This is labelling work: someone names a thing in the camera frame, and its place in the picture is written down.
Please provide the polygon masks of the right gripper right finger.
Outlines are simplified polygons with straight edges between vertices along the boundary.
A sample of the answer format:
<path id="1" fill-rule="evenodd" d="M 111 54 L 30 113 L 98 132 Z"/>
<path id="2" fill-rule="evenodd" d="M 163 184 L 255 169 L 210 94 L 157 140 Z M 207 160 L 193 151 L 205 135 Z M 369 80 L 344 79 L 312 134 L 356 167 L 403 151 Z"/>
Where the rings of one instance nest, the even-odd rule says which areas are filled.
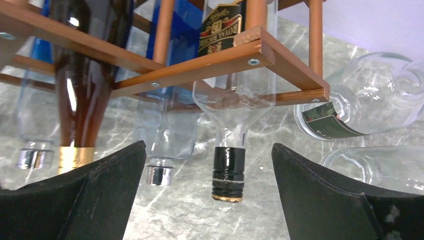
<path id="1" fill-rule="evenodd" d="M 360 182 L 281 143 L 271 157 L 292 240 L 421 240 L 424 197 Z"/>

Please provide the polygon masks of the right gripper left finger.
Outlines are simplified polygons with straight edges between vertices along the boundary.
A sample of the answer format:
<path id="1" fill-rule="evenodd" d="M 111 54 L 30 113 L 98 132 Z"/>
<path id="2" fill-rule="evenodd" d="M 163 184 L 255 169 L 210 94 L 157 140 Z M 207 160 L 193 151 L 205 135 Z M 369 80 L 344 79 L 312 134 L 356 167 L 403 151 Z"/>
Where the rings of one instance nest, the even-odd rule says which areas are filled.
<path id="1" fill-rule="evenodd" d="M 121 240 L 146 161 L 137 141 L 69 172 L 0 192 L 3 240 Z"/>

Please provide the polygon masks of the clear square glass bottle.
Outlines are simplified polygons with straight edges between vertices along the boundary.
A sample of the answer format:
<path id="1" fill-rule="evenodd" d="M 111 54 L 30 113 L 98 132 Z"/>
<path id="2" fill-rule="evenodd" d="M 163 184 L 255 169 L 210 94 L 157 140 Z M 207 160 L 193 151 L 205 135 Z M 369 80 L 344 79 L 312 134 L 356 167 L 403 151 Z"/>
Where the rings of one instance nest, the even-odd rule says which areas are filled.
<path id="1" fill-rule="evenodd" d="M 411 194 L 424 194 L 422 146 L 342 148 L 328 153 L 320 164 L 369 185 Z"/>

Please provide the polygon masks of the clear bottle red label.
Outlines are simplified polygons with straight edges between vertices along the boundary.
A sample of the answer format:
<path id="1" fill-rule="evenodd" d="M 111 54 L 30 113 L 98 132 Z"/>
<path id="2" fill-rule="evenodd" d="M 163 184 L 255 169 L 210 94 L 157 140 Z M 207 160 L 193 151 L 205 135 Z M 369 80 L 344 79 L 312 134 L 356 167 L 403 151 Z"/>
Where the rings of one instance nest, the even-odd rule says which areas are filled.
<path id="1" fill-rule="evenodd" d="M 294 120 L 307 136 L 337 140 L 407 127 L 424 111 L 424 62 L 375 52 L 330 75 L 330 100 L 296 105 Z"/>

